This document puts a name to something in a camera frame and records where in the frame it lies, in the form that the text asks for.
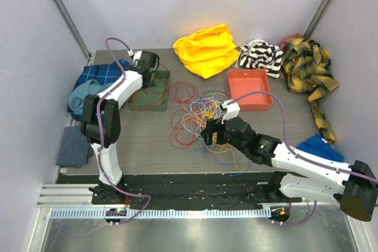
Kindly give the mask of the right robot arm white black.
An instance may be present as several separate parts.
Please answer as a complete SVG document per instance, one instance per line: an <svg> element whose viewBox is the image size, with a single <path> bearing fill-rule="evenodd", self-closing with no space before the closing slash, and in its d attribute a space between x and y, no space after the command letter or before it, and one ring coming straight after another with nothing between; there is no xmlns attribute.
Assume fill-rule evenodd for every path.
<svg viewBox="0 0 378 252"><path fill-rule="evenodd" d="M200 133L207 146L229 144L253 163L277 169L278 179L267 186L269 199L312 199L338 206L360 221L372 220L377 204L377 178L368 164L352 165L303 152L281 140L256 133L240 117L209 119Z"/></svg>

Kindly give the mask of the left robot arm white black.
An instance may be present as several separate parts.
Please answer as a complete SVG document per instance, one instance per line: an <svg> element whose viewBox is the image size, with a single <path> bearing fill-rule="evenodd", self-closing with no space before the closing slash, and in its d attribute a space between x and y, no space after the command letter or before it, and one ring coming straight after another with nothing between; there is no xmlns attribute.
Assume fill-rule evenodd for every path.
<svg viewBox="0 0 378 252"><path fill-rule="evenodd" d="M99 167L99 183L89 190L96 197L120 204L126 196L122 187L123 173L119 166L116 142L121 132L119 109L140 89L154 85L154 72L159 56L149 51L129 52L132 59L120 77L99 94L84 99L81 132L90 143Z"/></svg>

